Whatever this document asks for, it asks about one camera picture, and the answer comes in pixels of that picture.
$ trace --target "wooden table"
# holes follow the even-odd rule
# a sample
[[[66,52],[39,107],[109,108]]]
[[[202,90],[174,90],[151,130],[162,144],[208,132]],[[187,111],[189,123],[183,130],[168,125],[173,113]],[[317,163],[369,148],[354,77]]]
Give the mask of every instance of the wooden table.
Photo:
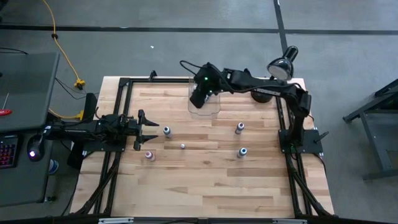
[[[119,78],[104,77],[98,114],[113,112]],[[292,81],[305,88],[302,79]],[[192,119],[187,105],[186,83],[134,84],[128,115],[137,116],[143,109],[147,119],[160,124],[145,127],[144,134],[159,137],[143,144],[139,152],[132,148],[134,137],[129,138],[119,166],[112,216],[294,217],[285,156],[279,149],[276,101],[260,104],[250,93],[223,93],[216,119]],[[244,122],[245,129],[236,135],[239,122]],[[171,128],[172,139],[163,135],[165,126]],[[308,117],[305,128],[312,127]],[[236,157],[241,147],[248,149],[244,159]],[[156,161],[145,159],[146,151],[153,152]],[[95,152],[83,161],[71,212],[81,208],[98,186],[103,157],[103,152]],[[311,154],[302,157],[308,187],[333,213],[321,162]],[[301,192],[298,195],[304,211]]]

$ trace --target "small bottle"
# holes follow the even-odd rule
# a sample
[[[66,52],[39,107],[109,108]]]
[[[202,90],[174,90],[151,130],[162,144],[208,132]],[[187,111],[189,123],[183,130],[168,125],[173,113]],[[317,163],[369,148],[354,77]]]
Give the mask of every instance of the small bottle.
[[[169,127],[164,127],[163,133],[167,138],[172,138],[172,130]]]
[[[236,126],[236,130],[235,130],[235,134],[241,134],[242,131],[244,129],[244,124],[242,122],[240,122],[237,126]]]
[[[145,158],[151,162],[155,161],[155,155],[151,152],[145,152]]]
[[[242,158],[244,158],[246,156],[247,153],[248,153],[248,150],[246,148],[241,148],[238,151],[237,157],[242,159]]]

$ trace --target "gray floor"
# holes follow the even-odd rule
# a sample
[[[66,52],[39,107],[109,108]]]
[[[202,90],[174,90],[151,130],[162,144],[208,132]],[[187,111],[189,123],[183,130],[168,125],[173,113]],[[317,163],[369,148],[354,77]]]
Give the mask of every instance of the gray floor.
[[[393,0],[280,0],[287,29],[397,30],[398,2]],[[272,0],[69,0],[49,1],[58,25],[120,27],[277,28]],[[39,0],[12,0],[0,12],[8,24],[50,24]],[[0,45],[31,54],[58,51],[47,31],[0,30]],[[178,61],[219,68],[249,68],[266,75],[266,65],[281,54],[278,34],[178,32],[59,32],[59,41],[86,90],[98,92],[105,75],[186,75]],[[330,134],[323,140],[328,183],[335,213],[345,218],[398,222],[398,178],[363,182],[378,171],[360,121],[344,115],[369,100],[371,93],[397,78],[396,35],[288,35],[299,49],[295,76],[305,79],[313,96],[315,124]],[[57,77],[72,86],[71,68],[61,59]],[[70,98],[57,84],[51,107],[77,114],[84,100]],[[54,157],[65,156],[62,148]],[[0,208],[0,219],[60,215],[73,191],[77,172],[62,166],[44,205]]]

